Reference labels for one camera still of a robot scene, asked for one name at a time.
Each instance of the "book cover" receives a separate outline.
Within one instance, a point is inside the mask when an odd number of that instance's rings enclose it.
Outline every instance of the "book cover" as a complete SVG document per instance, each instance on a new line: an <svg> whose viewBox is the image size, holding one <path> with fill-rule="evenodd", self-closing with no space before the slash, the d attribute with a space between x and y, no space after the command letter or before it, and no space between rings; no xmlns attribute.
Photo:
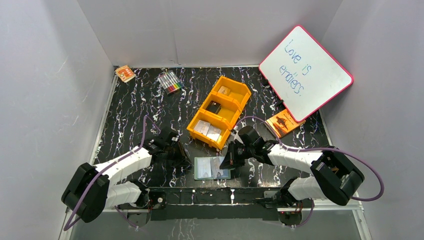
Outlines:
<svg viewBox="0 0 424 240"><path fill-rule="evenodd" d="M284 109L276 115L268 118L266 122L275 131L278 138L283 137L305 123L305 121L296 122L287 109Z"/></svg>

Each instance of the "black marble surface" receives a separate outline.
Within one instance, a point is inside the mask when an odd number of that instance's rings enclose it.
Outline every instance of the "black marble surface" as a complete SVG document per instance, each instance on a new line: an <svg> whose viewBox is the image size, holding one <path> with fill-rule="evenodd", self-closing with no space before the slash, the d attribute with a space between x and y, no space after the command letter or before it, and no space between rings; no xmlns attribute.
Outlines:
<svg viewBox="0 0 424 240"><path fill-rule="evenodd" d="M167 95L156 78L169 70L176 73L185 88ZM264 77L257 67L135 68L133 71L136 79L127 83L118 80L116 84L94 164L111 160L139 144L144 115L149 115L161 128L170 126L178 131L191 162L195 157L224 156L226 147L218 152L202 141L193 140L186 130L221 75L245 83L251 90L252 95L240 117L267 119L283 110L282 107L274 107L279 99L269 86L261 85L260 80ZM242 125L254 126L265 139L273 138L256 120L248 119ZM157 133L150 122L146 129L146 138ZM303 148L329 144L319 112L311 115L304 125L283 137L282 141ZM227 180L194 180L192 166L173 168L157 162L131 174L123 182L138 179L149 187L278 187L294 176L306 177L308 174L285 166L262 164L251 158L243 167L232 171L231 179Z"/></svg>

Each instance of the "gray wall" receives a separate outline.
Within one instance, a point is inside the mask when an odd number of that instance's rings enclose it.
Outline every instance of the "gray wall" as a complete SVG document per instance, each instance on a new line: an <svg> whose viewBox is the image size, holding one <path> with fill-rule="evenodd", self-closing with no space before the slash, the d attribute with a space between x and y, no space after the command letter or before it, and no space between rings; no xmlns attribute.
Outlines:
<svg viewBox="0 0 424 240"><path fill-rule="evenodd" d="M296 25L320 40L342 0L78 0L114 65L259 64Z"/></svg>
<svg viewBox="0 0 424 240"><path fill-rule="evenodd" d="M365 203L376 240L423 239L424 5L344 0L322 44L355 82L323 108L333 143L381 173L384 196ZM366 172L363 197L378 190Z"/></svg>
<svg viewBox="0 0 424 240"><path fill-rule="evenodd" d="M0 239L57 239L113 67L76 0L0 1Z"/></svg>

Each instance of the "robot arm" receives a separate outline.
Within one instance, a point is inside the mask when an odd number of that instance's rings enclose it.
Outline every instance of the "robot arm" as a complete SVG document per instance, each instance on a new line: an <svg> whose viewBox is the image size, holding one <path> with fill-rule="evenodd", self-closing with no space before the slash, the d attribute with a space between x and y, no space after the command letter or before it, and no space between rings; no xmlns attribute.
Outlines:
<svg viewBox="0 0 424 240"><path fill-rule="evenodd" d="M329 199L345 206L364 181L362 172L343 154L333 151L288 150L276 141L265 141L251 127L238 131L239 140L228 145L221 169L243 166L245 159L256 158L269 165L288 166L311 174L292 178L270 201L292 206L303 199Z"/></svg>
<svg viewBox="0 0 424 240"><path fill-rule="evenodd" d="M108 168L95 179L76 214L86 223L96 219L105 208L112 208L120 204L131 203L145 206L149 201L149 189L142 183L128 181L117 184L128 175L149 167L151 164L166 160L172 167L187 163L187 155L179 142L178 133L169 127L162 129L160 134L136 146L129 152L110 161L94 166L83 163L78 167L66 190L62 195L62 202L74 210L80 201L83 192L96 175Z"/></svg>

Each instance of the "box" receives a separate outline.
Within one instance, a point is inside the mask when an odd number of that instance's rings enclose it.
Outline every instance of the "box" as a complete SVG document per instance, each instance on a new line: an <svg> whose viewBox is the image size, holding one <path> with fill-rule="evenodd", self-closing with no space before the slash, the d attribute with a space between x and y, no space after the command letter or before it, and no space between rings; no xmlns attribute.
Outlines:
<svg viewBox="0 0 424 240"><path fill-rule="evenodd" d="M230 131L236 125L251 95L252 93L246 84L221 76L200 106L200 109L194 115L194 118L188 124L187 130L190 136L193 139L207 143L209 147L222 150L230 136ZM211 101L220 104L220 110L217 113L207 110ZM214 135L216 138L211 139L197 132L195 127L199 121L208 122L221 130L219 136Z"/></svg>

